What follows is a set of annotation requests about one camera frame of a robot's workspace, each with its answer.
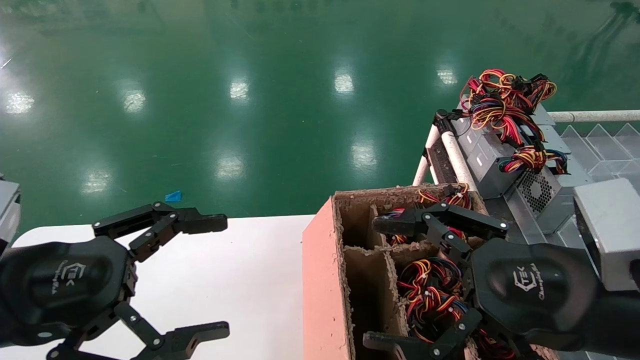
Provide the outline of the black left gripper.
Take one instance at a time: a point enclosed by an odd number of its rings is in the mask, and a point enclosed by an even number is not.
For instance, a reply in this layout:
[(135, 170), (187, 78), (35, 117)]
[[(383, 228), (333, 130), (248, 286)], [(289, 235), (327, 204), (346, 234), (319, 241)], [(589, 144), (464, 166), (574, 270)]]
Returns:
[(1, 346), (31, 347), (73, 333), (88, 341), (117, 322), (135, 294), (130, 251), (106, 236), (12, 247), (1, 256)]

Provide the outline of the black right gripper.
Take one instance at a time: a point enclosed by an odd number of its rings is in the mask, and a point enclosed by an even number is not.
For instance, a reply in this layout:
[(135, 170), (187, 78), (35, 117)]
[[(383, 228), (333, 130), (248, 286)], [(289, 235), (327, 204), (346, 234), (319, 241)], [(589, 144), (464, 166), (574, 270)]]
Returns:
[[(466, 265), (475, 307), (508, 338), (563, 352), (639, 357), (639, 292), (608, 291), (583, 249), (506, 241), (508, 223), (446, 202), (373, 219), (375, 232), (423, 235)], [(473, 250), (453, 230), (488, 241)], [(366, 332), (362, 344), (398, 360), (457, 360), (483, 316), (469, 309), (435, 342)]]

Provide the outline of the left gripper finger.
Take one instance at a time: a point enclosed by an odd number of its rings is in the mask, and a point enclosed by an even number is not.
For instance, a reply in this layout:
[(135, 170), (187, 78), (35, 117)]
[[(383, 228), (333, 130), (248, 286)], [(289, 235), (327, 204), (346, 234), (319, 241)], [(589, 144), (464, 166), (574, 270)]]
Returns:
[(142, 231), (129, 243), (129, 253), (135, 262), (144, 262), (176, 235), (206, 234), (227, 229), (226, 214), (204, 215), (195, 207), (174, 208), (154, 202), (99, 220), (93, 224), (96, 237), (110, 239)]
[[(133, 360), (189, 360), (197, 346), (203, 342), (227, 338), (230, 335), (226, 321), (175, 328), (165, 334), (158, 333), (151, 324), (125, 301), (114, 308), (114, 315), (121, 320), (145, 347)], [(48, 360), (109, 360), (110, 357), (80, 351), (86, 333), (69, 335), (48, 354)]]

